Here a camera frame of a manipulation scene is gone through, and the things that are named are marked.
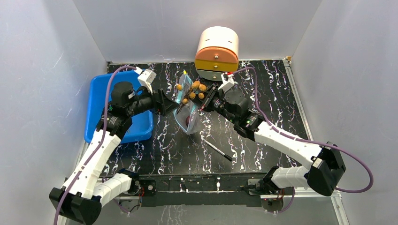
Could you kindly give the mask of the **brown longan bunch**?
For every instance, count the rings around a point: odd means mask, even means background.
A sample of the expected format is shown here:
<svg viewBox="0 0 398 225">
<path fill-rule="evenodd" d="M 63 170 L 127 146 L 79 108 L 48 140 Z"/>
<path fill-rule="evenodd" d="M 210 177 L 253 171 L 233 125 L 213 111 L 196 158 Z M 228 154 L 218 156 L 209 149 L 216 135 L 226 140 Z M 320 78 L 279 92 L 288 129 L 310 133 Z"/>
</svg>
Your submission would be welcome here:
<svg viewBox="0 0 398 225">
<path fill-rule="evenodd" d="M 194 81 L 188 88 L 188 90 L 184 90 L 184 86 L 178 84 L 176 89 L 179 91 L 181 96 L 178 96 L 179 106 L 176 109 L 176 114 L 179 114 L 182 108 L 187 105 L 190 101 L 195 98 L 204 99 L 204 92 L 207 90 L 207 86 L 202 84 L 200 81 Z"/>
</svg>

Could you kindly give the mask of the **clear zip top bag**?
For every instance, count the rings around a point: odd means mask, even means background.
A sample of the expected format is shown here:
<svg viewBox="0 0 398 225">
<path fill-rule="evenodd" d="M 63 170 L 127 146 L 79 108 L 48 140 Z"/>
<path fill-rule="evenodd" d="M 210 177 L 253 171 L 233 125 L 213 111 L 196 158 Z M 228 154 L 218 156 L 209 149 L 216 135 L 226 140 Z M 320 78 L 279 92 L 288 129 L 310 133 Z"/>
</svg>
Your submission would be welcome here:
<svg viewBox="0 0 398 225">
<path fill-rule="evenodd" d="M 188 73 L 184 70 L 182 75 L 179 78 L 178 84 L 184 86 L 184 90 L 188 90 L 189 86 L 193 83 L 192 79 L 189 77 Z M 179 104 L 179 99 L 177 99 L 179 91 L 176 89 L 176 102 Z M 194 134 L 201 130 L 200 127 L 200 119 L 199 119 L 199 110 L 198 107 L 190 101 L 187 105 L 185 105 L 179 114 L 176 114 L 176 109 L 173 111 L 174 118 L 178 124 L 178 126 L 188 135 Z M 188 116 L 192 116 L 194 118 L 194 123 L 191 126 L 186 126 L 185 120 Z"/>
</svg>

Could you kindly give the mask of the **dark red onion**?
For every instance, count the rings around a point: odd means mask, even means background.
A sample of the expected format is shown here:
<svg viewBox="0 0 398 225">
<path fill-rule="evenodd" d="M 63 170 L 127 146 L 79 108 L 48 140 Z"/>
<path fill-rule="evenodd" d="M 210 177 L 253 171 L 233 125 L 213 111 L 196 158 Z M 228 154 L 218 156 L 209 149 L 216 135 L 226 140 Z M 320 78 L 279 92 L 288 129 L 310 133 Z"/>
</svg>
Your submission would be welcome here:
<svg viewBox="0 0 398 225">
<path fill-rule="evenodd" d="M 188 116 L 185 120 L 186 126 L 191 126 L 194 123 L 194 118 L 192 116 Z"/>
</svg>

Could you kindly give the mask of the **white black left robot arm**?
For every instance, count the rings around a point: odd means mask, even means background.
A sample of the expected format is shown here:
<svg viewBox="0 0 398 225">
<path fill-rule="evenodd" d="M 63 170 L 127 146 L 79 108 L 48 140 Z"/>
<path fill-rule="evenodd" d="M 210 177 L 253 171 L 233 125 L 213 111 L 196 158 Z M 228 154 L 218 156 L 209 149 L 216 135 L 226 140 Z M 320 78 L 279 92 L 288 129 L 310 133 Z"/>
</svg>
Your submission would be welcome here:
<svg viewBox="0 0 398 225">
<path fill-rule="evenodd" d="M 138 176 L 133 172 L 118 173 L 99 187 L 95 186 L 108 158 L 132 125 L 133 116 L 149 110 L 166 116 L 178 107 L 163 89 L 141 86 L 138 91 L 140 95 L 130 82 L 107 86 L 104 108 L 91 144 L 62 187 L 54 187 L 50 192 L 49 198 L 56 208 L 53 224 L 63 216 L 92 225 L 105 204 L 122 192 L 135 195 L 140 190 Z"/>
</svg>

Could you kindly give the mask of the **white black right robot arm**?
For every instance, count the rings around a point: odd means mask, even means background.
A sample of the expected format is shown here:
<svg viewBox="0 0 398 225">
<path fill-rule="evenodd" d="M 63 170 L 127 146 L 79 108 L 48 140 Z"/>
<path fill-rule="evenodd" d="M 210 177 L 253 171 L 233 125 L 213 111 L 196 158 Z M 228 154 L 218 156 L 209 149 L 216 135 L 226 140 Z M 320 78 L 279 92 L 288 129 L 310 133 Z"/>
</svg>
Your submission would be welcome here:
<svg viewBox="0 0 398 225">
<path fill-rule="evenodd" d="M 341 153 L 332 143 L 314 144 L 286 131 L 275 131 L 259 113 L 249 109 L 249 100 L 238 90 L 224 92 L 211 85 L 193 101 L 205 112 L 215 111 L 242 137 L 272 147 L 300 163 L 298 167 L 274 166 L 263 179 L 265 190 L 277 194 L 287 187 L 311 188 L 331 196 L 346 171 Z"/>
</svg>

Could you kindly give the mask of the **blue plastic bin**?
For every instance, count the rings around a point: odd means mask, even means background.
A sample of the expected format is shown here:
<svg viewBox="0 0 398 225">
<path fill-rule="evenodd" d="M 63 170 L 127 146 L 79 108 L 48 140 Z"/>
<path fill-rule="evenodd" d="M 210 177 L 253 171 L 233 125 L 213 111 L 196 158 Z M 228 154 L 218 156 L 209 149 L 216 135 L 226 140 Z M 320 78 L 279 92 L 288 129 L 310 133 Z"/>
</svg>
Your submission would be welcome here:
<svg viewBox="0 0 398 225">
<path fill-rule="evenodd" d="M 106 89 L 111 74 L 99 75 L 92 78 L 90 83 L 87 116 L 84 131 L 84 140 L 92 141 L 97 123 L 99 122 L 105 105 Z M 112 85 L 118 82 L 127 81 L 133 84 L 135 90 L 141 85 L 138 81 L 138 74 L 134 71 L 119 72 L 112 80 Z M 132 117 L 132 125 L 125 134 L 121 143 L 130 143 L 147 140 L 152 136 L 153 114 L 145 111 Z"/>
</svg>

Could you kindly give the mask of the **pastel mini drawer cabinet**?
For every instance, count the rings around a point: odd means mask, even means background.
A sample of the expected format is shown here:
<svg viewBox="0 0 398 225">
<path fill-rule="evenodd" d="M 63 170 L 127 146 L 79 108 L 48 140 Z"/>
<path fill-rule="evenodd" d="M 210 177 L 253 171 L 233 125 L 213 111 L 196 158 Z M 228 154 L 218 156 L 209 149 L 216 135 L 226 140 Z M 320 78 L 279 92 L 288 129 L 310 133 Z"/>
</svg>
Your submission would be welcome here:
<svg viewBox="0 0 398 225">
<path fill-rule="evenodd" d="M 198 75 L 210 81 L 221 81 L 222 73 L 234 72 L 239 65 L 239 38 L 231 28 L 213 26 L 200 36 L 195 55 Z"/>
</svg>

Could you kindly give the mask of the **black and white pen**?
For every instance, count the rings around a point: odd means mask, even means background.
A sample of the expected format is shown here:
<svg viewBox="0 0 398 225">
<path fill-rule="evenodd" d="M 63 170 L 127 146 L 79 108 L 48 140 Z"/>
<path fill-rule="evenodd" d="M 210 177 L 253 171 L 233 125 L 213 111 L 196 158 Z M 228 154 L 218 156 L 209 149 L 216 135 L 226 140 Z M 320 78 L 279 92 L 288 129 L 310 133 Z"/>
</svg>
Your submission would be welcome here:
<svg viewBox="0 0 398 225">
<path fill-rule="evenodd" d="M 206 140 L 203 136 L 201 137 L 202 141 L 206 144 L 206 149 L 212 149 L 215 152 L 217 152 L 219 155 L 227 159 L 228 161 L 232 162 L 233 158 L 229 156 L 228 154 L 224 153 L 221 151 L 219 148 L 217 148 L 214 144 L 210 143 L 208 140 Z"/>
</svg>

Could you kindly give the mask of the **aluminium frame rail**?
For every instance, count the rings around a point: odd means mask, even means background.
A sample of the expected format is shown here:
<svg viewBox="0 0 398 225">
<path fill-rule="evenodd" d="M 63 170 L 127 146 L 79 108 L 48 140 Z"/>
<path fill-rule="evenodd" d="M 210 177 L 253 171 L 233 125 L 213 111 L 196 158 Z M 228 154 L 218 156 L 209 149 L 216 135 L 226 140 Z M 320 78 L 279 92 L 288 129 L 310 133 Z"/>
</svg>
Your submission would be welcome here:
<svg viewBox="0 0 398 225">
<path fill-rule="evenodd" d="M 168 205 L 244 205 L 280 208 L 292 190 L 271 192 L 263 185 L 262 173 L 142 175 L 118 173 L 95 178 L 79 175 L 61 188 L 53 188 L 49 198 L 62 213 L 100 210 L 120 199 L 136 200 L 142 207 Z"/>
</svg>

